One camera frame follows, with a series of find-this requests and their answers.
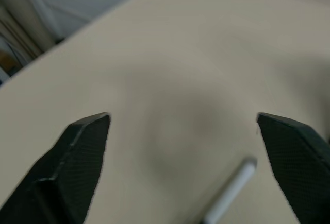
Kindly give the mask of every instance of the white cylindrical object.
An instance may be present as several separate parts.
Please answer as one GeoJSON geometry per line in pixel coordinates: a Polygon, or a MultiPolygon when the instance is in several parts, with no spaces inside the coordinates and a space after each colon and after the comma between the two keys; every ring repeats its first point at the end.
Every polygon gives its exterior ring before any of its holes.
{"type": "Polygon", "coordinates": [[[203,218],[203,224],[217,224],[232,201],[243,189],[257,167],[256,159],[246,159],[219,199],[203,218]]]}

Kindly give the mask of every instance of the table surface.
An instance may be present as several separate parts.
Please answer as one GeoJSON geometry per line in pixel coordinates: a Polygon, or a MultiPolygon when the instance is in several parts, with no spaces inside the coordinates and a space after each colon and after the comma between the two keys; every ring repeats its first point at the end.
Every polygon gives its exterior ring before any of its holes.
{"type": "Polygon", "coordinates": [[[0,89],[0,201],[66,125],[110,112],[86,223],[188,223],[247,156],[221,223],[297,223],[258,112],[328,135],[330,8],[315,0],[128,0],[0,89]]]}

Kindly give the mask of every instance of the textured rubber pad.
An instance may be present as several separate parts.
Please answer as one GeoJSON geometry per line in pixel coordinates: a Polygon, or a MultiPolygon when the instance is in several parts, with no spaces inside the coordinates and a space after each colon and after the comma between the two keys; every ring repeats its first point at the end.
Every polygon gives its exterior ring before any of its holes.
{"type": "Polygon", "coordinates": [[[299,222],[330,223],[329,145],[292,119],[260,113],[257,121],[274,176],[299,222]]]}
{"type": "Polygon", "coordinates": [[[0,209],[0,223],[85,221],[101,173],[110,116],[70,124],[0,209]]]}

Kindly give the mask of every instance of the white marker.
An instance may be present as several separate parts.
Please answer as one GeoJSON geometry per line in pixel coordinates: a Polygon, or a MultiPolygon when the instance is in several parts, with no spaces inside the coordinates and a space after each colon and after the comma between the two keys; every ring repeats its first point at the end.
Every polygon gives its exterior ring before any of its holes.
{"type": "Polygon", "coordinates": [[[223,191],[219,199],[212,205],[206,213],[202,224],[217,224],[223,214],[227,211],[233,200],[240,193],[246,183],[254,174],[257,167],[257,159],[246,159],[229,185],[223,191]]]}

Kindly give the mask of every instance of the beige table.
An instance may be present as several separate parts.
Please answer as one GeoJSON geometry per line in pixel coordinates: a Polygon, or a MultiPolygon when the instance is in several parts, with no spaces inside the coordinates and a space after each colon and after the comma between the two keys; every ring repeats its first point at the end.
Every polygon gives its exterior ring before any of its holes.
{"type": "Polygon", "coordinates": [[[248,155],[221,223],[296,223],[257,112],[327,134],[330,9],[312,0],[129,0],[0,89],[0,200],[67,124],[112,114],[86,223],[185,223],[248,155]]]}

